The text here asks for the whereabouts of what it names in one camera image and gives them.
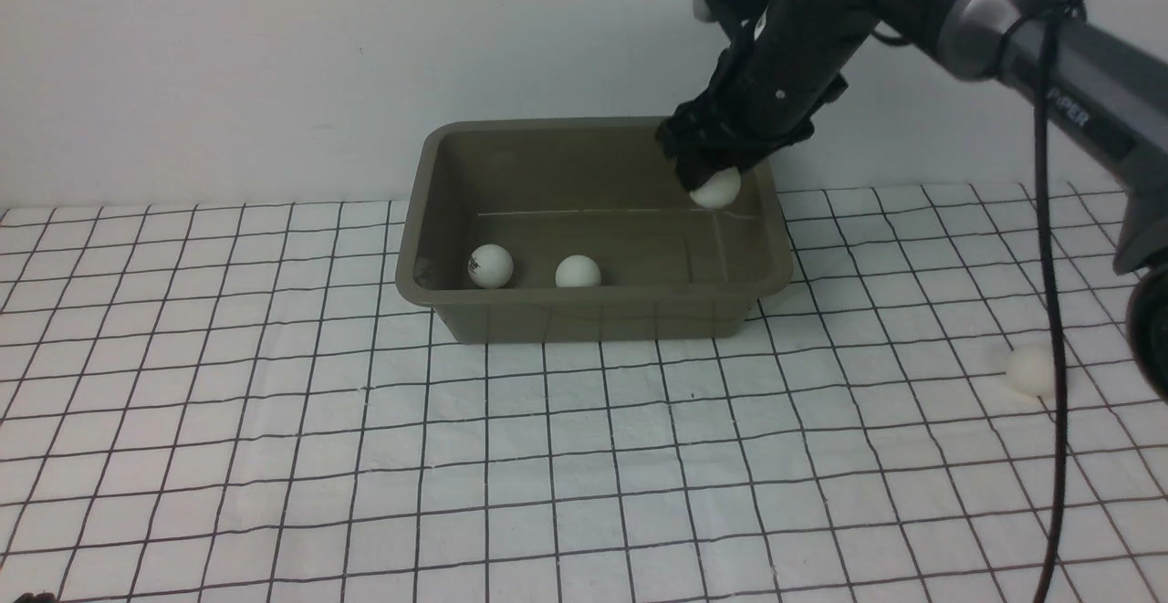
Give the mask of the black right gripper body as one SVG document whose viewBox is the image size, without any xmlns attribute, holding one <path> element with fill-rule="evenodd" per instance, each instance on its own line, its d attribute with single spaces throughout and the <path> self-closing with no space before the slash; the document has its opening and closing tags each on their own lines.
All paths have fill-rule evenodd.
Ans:
<svg viewBox="0 0 1168 603">
<path fill-rule="evenodd" d="M 742 25 L 698 100 L 718 100 L 731 136 L 772 139 L 813 124 L 846 88 L 841 70 L 880 22 L 875 0 L 770 0 Z"/>
</svg>

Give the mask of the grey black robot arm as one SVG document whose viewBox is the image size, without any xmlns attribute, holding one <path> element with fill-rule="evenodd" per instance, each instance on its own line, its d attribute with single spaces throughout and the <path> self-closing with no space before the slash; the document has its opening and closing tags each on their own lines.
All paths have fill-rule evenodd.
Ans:
<svg viewBox="0 0 1168 603">
<path fill-rule="evenodd" d="M 1063 130 L 1126 194 L 1113 269 L 1143 271 L 1127 334 L 1136 366 L 1164 394 L 1167 69 L 1089 25 L 1083 0 L 695 0 L 730 39 L 705 91 L 656 129 L 684 190 L 746 172 L 813 134 L 812 116 L 846 90 L 844 64 L 878 25 L 884 46 L 913 46 L 955 79 L 997 79 L 1033 105 L 1036 129 Z"/>
</svg>

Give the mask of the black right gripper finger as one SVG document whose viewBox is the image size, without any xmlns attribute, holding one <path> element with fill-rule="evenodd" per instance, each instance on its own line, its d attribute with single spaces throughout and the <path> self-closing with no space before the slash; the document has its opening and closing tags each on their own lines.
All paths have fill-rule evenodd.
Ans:
<svg viewBox="0 0 1168 603">
<path fill-rule="evenodd" d="M 663 154 L 693 166 L 730 166 L 730 138 L 731 116 L 718 100 L 684 100 L 656 129 Z"/>
<path fill-rule="evenodd" d="M 695 192 L 722 172 L 748 172 L 776 151 L 801 144 L 815 133 L 813 124 L 799 124 L 772 139 L 730 134 L 681 133 L 675 137 L 675 176 L 686 192 Z"/>
</svg>

